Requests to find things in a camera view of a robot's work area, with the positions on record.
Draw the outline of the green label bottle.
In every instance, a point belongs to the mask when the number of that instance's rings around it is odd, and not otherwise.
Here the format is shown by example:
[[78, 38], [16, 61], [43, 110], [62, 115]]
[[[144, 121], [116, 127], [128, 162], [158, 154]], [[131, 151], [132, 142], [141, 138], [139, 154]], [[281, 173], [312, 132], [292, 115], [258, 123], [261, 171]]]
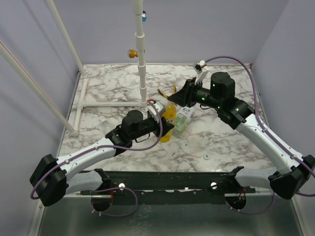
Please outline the green label bottle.
[[173, 128], [173, 136], [179, 138], [184, 132], [186, 127], [189, 125], [190, 121], [194, 117], [195, 108], [194, 107], [181, 107], [177, 114], [175, 125]]

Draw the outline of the left diagonal white pipe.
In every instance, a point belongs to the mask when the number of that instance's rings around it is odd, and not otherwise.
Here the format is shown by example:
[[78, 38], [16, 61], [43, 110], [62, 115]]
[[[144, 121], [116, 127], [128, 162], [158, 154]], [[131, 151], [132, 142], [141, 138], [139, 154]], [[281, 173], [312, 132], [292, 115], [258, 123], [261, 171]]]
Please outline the left diagonal white pipe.
[[29, 75], [29, 73], [17, 61], [17, 59], [12, 55], [12, 53], [7, 49], [7, 47], [2, 42], [0, 42], [0, 55], [7, 61], [10, 67], [21, 77], [21, 79], [31, 88], [31, 90], [46, 105], [46, 107], [60, 120], [60, 122], [64, 125], [66, 130], [68, 130], [71, 135], [77, 136], [78, 131], [76, 131], [70, 125], [70, 123], [62, 115], [59, 109], [53, 104], [53, 102], [48, 98], [48, 96], [43, 92], [43, 90], [38, 86], [34, 79]]

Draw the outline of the clear plastic bottle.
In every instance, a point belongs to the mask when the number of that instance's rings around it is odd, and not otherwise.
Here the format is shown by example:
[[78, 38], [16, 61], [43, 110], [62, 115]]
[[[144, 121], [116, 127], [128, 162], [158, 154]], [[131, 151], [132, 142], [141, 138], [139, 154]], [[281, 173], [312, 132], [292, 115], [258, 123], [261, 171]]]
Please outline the clear plastic bottle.
[[113, 125], [112, 123], [110, 123], [107, 120], [103, 120], [100, 124], [100, 128], [101, 128], [103, 135], [106, 135], [107, 133], [109, 133], [110, 131], [112, 131], [115, 128], [115, 125]]

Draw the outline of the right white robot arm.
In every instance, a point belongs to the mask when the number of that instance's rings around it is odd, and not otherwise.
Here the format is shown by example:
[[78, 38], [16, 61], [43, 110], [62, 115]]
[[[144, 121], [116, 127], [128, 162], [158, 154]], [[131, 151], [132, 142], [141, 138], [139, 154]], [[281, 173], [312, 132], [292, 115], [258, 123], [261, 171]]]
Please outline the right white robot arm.
[[235, 97], [235, 81], [228, 73], [214, 73], [209, 89], [195, 78], [187, 79], [184, 86], [168, 100], [181, 107], [200, 104], [215, 109], [221, 121], [247, 137], [273, 163], [274, 167], [270, 169], [238, 168], [234, 176], [226, 181], [229, 191], [236, 193], [243, 187], [261, 187], [290, 200], [310, 178], [315, 158], [289, 147], [264, 126], [254, 108]]

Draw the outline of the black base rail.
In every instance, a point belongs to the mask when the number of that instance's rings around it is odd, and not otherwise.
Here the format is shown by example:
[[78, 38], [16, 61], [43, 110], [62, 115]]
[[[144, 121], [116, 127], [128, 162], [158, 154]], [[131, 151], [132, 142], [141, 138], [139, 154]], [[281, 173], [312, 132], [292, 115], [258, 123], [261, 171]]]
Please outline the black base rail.
[[99, 190], [114, 188], [113, 203], [132, 205], [134, 198], [146, 205], [214, 204], [225, 203], [225, 195], [237, 196], [242, 187], [235, 179], [236, 172], [125, 172], [97, 169], [105, 181]]

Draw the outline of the white pvc pipe frame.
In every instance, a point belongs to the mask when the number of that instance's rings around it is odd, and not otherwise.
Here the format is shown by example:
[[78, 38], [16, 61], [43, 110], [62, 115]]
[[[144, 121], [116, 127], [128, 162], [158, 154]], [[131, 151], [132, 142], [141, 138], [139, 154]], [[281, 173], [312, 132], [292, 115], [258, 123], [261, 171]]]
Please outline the white pvc pipe frame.
[[81, 119], [82, 110], [85, 107], [145, 107], [147, 102], [147, 86], [146, 86], [146, 62], [145, 62], [145, 34], [143, 30], [143, 22], [142, 22], [142, 11], [143, 11], [143, 1], [142, 0], [134, 0], [132, 2], [133, 12], [135, 15], [136, 22], [136, 51], [139, 52], [138, 57], [138, 75], [139, 75], [139, 90], [141, 101], [140, 102], [95, 102], [95, 103], [87, 103], [85, 102], [85, 95], [87, 91], [87, 86], [89, 84], [89, 78], [85, 72], [83, 64], [79, 59], [79, 56], [75, 50], [75, 47], [69, 37], [69, 34], [63, 24], [62, 18], [52, 0], [47, 1], [48, 7], [53, 15], [54, 20], [57, 23], [59, 30], [62, 33], [62, 36], [70, 49], [70, 52], [78, 66], [79, 72], [83, 77], [82, 89], [80, 93], [80, 97], [76, 107], [76, 115], [74, 121], [74, 129], [79, 133], [79, 124]]

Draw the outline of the yellow cap on pipe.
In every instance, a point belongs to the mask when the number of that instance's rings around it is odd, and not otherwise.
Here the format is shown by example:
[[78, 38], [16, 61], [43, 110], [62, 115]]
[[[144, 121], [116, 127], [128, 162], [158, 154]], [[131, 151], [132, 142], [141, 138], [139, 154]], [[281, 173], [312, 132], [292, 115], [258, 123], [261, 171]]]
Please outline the yellow cap on pipe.
[[139, 57], [139, 52], [138, 51], [136, 51], [136, 50], [132, 50], [132, 49], [130, 49], [130, 50], [128, 50], [128, 52], [127, 52], [127, 56], [129, 57], [129, 58], [137, 58], [137, 57]]

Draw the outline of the blue cap on pipe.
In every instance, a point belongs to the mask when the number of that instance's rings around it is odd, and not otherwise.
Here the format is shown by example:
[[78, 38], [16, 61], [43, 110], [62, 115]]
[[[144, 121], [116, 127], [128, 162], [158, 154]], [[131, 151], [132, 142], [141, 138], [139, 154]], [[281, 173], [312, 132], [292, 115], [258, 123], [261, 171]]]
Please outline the blue cap on pipe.
[[143, 10], [142, 11], [142, 22], [146, 22], [147, 17], [148, 17], [147, 12]]

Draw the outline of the yellow drink bottle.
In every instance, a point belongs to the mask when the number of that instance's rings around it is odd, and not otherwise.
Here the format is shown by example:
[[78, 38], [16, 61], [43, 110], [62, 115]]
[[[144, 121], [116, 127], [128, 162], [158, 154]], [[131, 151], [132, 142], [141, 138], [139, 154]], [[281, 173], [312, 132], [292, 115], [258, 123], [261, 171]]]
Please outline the yellow drink bottle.
[[[162, 115], [167, 123], [174, 125], [175, 119], [176, 119], [176, 106], [174, 103], [169, 102], [166, 105], [166, 110]], [[173, 133], [173, 128], [170, 129], [163, 137], [161, 137], [160, 142], [161, 143], [166, 143], [171, 140]]]

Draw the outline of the yellow handled pliers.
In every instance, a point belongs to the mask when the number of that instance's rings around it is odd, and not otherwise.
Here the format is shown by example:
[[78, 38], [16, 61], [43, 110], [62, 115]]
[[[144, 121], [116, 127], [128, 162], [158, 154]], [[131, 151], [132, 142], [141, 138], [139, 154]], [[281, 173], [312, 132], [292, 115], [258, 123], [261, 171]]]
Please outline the yellow handled pliers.
[[158, 94], [159, 94], [159, 95], [161, 95], [162, 97], [164, 97], [164, 98], [167, 99], [170, 95], [173, 95], [173, 94], [176, 93], [177, 87], [176, 87], [175, 85], [173, 85], [172, 93], [171, 93], [171, 94], [168, 94], [168, 93], [163, 92], [160, 88], [158, 88], [157, 91], [158, 91]]

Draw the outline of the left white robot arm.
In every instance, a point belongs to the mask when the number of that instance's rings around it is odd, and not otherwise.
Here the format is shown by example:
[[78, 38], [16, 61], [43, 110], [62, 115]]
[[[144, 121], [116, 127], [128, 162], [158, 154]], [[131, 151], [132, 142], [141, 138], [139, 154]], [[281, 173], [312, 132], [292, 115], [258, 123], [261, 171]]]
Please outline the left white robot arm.
[[173, 127], [164, 117], [148, 114], [147, 118], [143, 118], [140, 111], [131, 110], [120, 125], [95, 144], [66, 156], [48, 154], [42, 157], [30, 177], [33, 187], [30, 198], [41, 200], [46, 207], [51, 206], [66, 195], [70, 180], [87, 167], [126, 150], [133, 151], [132, 142], [140, 137], [154, 133], [161, 138]]

